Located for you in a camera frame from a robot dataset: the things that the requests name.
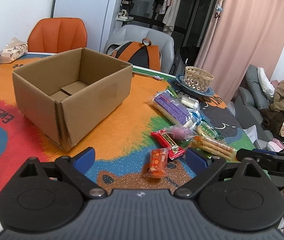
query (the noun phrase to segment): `blue gripper pad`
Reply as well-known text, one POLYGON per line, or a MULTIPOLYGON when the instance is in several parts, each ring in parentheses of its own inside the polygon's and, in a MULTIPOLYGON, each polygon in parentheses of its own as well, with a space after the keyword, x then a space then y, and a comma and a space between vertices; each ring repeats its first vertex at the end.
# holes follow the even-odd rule
POLYGON ((185 161, 195 174, 199 174, 212 163, 210 158, 207 158, 202 152, 194 148, 188 148, 186 150, 185 161))
POLYGON ((76 156, 71 158, 71 165, 75 167, 79 172, 85 174, 94 164, 95 150, 92 147, 88 147, 76 156))
POLYGON ((271 151, 266 151, 266 150, 261 150, 261 149, 253 149, 253 152, 257 152, 257 153, 266 153, 266 154, 270 154, 270 155, 274 155, 276 156, 276 152, 271 152, 271 151))

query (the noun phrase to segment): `snack package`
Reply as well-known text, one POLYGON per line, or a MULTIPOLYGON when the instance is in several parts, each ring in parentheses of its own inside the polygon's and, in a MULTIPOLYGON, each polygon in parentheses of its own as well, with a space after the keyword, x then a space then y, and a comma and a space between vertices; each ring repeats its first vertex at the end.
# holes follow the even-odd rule
POLYGON ((11 63, 28 53, 28 44, 14 37, 2 51, 0 51, 0 63, 11 63))
POLYGON ((192 108, 194 110, 199 110, 200 108, 200 103, 198 100, 191 98, 191 97, 186 97, 184 95, 178 95, 177 101, 183 104, 184 106, 188 108, 192 108))
POLYGON ((189 141, 196 135, 194 131, 181 125, 173 125, 164 128, 164 130, 171 138, 178 142, 189 141))
POLYGON ((197 135, 190 142, 189 146, 200 148, 213 155, 220 156, 230 162, 237 162, 235 157, 237 152, 236 149, 212 138, 197 135))
POLYGON ((154 179, 167 177, 169 175, 166 167, 168 163, 168 153, 168 149, 152 150, 150 152, 150 168, 143 177, 154 179))
POLYGON ((178 97, 178 95, 175 93, 174 89, 171 86, 167 86, 165 92, 168 93, 173 98, 178 97))
POLYGON ((152 100, 152 105, 164 114, 164 116, 173 124, 181 124, 184 127, 191 127, 193 125, 193 115, 185 106, 180 104, 165 91, 155 95, 152 100))
POLYGON ((201 121, 201 123, 196 127, 195 131, 197 135, 210 137, 213 139, 220 136, 220 133, 205 121, 201 121))
POLYGON ((173 141, 165 132, 165 130, 151 132, 150 135, 157 141, 158 144, 160 144, 161 147, 168 149, 169 158, 171 160, 178 158, 186 152, 186 149, 178 146, 175 141, 173 141))

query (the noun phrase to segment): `wicker basket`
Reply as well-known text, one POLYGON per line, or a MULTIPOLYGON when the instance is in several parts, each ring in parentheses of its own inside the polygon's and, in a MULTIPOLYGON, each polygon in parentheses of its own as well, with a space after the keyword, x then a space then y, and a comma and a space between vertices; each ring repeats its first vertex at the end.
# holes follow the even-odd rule
POLYGON ((214 76, 197 67, 185 67, 185 85, 201 92, 206 92, 214 76))

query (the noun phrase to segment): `white pillow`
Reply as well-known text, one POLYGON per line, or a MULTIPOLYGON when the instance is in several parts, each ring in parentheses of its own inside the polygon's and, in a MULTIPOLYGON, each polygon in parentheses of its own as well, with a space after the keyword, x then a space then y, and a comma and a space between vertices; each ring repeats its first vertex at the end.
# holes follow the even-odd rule
POLYGON ((273 101, 275 88, 271 84, 269 79, 266 77, 264 68, 258 67, 257 68, 257 75, 258 75, 258 78, 259 78, 260 86, 261 86, 264 94, 266 95, 266 97, 269 100, 273 101))

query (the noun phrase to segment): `open cardboard box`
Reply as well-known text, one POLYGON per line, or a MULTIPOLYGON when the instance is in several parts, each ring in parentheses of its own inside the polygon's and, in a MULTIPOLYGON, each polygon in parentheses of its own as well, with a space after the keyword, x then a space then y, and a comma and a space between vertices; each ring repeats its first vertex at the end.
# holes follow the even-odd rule
POLYGON ((130 94, 132 65, 90 49, 75 49, 13 72, 20 111, 69 151, 130 94))

